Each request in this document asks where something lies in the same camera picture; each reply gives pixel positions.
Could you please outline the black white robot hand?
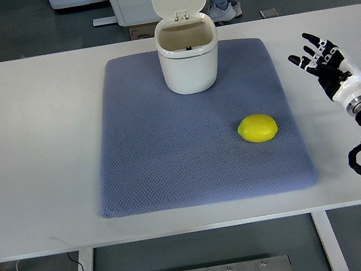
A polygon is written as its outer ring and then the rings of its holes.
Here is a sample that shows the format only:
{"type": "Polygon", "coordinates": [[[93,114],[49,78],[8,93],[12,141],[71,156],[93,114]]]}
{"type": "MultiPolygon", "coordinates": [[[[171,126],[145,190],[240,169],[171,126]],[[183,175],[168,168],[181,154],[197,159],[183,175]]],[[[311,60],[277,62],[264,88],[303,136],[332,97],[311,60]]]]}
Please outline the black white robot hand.
{"type": "Polygon", "coordinates": [[[350,62],[345,52],[331,40],[303,33],[310,42],[304,56],[291,55],[288,60],[318,78],[318,83],[333,102],[338,102],[350,115],[361,111],[361,71],[350,62]]]}

